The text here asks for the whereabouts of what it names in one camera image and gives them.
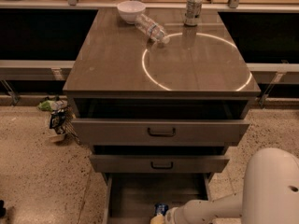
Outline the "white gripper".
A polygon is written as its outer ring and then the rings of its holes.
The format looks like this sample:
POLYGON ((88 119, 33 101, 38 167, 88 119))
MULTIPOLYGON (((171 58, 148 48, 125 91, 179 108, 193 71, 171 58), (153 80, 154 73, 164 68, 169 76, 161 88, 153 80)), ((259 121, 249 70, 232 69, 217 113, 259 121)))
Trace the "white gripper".
POLYGON ((163 215, 157 215, 150 220, 149 224, 179 224, 180 208, 174 207, 169 209, 165 217, 163 215))

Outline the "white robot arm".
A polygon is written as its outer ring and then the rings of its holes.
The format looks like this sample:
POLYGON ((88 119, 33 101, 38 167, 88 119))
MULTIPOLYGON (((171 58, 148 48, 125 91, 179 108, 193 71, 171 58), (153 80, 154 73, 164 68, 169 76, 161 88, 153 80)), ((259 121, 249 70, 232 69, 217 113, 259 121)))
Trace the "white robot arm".
POLYGON ((216 218, 241 224, 299 224, 299 159, 264 148, 249 160, 243 190, 217 200, 190 200, 157 213, 150 224, 210 224, 216 218))

